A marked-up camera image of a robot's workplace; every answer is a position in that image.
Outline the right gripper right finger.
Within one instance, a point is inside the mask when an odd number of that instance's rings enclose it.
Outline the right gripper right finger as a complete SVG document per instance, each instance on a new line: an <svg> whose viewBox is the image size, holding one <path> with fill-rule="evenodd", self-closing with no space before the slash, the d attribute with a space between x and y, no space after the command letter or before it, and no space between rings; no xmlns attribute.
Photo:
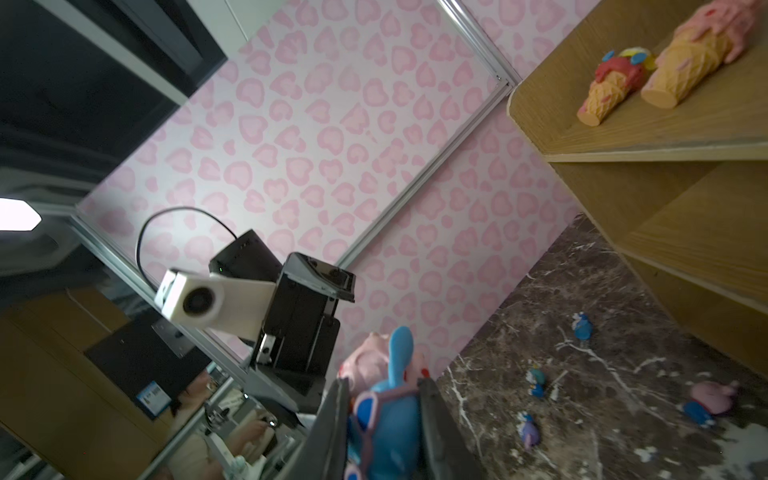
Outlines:
<svg viewBox="0 0 768 480"><path fill-rule="evenodd" d="M467 448L436 382L418 381L422 453L418 475L429 480L482 479L480 463Z"/></svg>

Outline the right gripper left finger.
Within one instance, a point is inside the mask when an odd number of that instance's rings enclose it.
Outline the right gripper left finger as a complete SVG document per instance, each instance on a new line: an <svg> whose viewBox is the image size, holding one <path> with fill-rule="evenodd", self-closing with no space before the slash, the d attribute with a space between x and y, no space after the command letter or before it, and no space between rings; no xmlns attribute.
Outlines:
<svg viewBox="0 0 768 480"><path fill-rule="evenodd" d="M288 480L341 480L347 465L350 392L346 378L329 387L315 421L281 475Z"/></svg>

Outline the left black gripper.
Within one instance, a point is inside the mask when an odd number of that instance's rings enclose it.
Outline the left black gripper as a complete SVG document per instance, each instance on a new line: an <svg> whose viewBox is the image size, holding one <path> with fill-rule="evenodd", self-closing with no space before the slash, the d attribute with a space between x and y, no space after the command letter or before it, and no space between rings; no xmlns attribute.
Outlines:
<svg viewBox="0 0 768 480"><path fill-rule="evenodd" d="M355 301L356 276L299 252L279 262L252 230L215 255L209 272L275 286L243 364L244 392L292 413L316 413L340 332L336 309Z"/></svg>

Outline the blue pink pig figure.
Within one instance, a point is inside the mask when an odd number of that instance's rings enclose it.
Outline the blue pink pig figure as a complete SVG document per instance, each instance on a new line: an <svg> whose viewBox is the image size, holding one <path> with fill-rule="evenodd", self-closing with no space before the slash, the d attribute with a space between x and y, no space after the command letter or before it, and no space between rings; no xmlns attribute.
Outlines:
<svg viewBox="0 0 768 480"><path fill-rule="evenodd" d="M421 450L419 390L404 380L414 353L407 327L389 334L388 379L352 398L346 479L409 479Z"/></svg>

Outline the sprinkled ice cream cone toy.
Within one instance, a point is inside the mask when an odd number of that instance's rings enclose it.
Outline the sprinkled ice cream cone toy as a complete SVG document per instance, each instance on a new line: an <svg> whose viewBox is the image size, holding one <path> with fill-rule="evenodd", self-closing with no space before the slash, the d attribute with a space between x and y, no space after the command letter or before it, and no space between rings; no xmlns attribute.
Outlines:
<svg viewBox="0 0 768 480"><path fill-rule="evenodd" d="M655 56L648 49L631 47L607 52L595 71L577 118L590 127L600 125L628 95L645 85L655 69Z"/></svg>

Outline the pink ice cream cone toy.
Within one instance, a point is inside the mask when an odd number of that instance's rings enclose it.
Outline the pink ice cream cone toy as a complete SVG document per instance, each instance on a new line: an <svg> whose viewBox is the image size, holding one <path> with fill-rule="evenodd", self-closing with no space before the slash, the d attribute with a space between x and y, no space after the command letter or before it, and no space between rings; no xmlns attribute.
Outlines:
<svg viewBox="0 0 768 480"><path fill-rule="evenodd" d="M746 50L761 15L761 1L720 0L699 7L674 31L641 90L661 109L676 107L707 76Z"/></svg>

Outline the small purple figure toy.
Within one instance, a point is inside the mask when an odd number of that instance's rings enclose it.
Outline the small purple figure toy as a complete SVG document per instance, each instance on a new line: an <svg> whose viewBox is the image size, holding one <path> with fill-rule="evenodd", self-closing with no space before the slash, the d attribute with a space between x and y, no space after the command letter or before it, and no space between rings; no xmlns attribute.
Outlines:
<svg viewBox="0 0 768 480"><path fill-rule="evenodd" d="M517 427L518 434L521 438L524 449L526 451L529 451L541 442L540 431L534 421L533 416L530 415L528 412L525 412L525 411L520 412L517 415L517 419L518 419L518 427Z"/></svg>

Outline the small teal figure toy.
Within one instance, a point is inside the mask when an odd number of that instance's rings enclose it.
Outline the small teal figure toy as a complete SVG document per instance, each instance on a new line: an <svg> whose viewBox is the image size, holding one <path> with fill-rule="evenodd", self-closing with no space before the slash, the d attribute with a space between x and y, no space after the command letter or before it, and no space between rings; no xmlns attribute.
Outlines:
<svg viewBox="0 0 768 480"><path fill-rule="evenodd" d="M545 373L538 368L531 368L526 373L526 382L529 384L529 394L536 398L545 396L547 378Z"/></svg>

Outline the small blue figure toy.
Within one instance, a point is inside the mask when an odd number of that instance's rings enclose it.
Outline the small blue figure toy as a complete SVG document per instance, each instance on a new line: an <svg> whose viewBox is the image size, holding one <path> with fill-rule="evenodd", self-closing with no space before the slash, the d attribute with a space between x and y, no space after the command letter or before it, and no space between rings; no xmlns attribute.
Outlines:
<svg viewBox="0 0 768 480"><path fill-rule="evenodd" d="M571 328L574 336L582 342L588 341L592 337L594 329L589 317L584 312L579 312L574 313L572 319Z"/></svg>

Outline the pink round toy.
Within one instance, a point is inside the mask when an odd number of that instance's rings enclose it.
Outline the pink round toy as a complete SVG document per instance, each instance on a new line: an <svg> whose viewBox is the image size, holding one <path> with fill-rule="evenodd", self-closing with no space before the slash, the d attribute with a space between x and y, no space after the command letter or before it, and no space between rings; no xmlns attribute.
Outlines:
<svg viewBox="0 0 768 480"><path fill-rule="evenodd" d="M690 389L689 400L682 406L682 412L702 428L711 428L715 418L729 412L734 405L740 384L733 381L721 384L704 381Z"/></svg>

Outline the wooden three-tier shelf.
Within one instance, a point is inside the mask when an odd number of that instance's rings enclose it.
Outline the wooden three-tier shelf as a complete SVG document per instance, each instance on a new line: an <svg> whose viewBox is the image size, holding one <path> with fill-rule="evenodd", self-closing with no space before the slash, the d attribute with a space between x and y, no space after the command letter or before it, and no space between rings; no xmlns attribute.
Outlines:
<svg viewBox="0 0 768 480"><path fill-rule="evenodd" d="M660 53L695 1L603 1L516 89L508 112L587 216L690 333L767 371L767 15L746 52L673 109L631 94L596 127L576 113L599 57Z"/></svg>

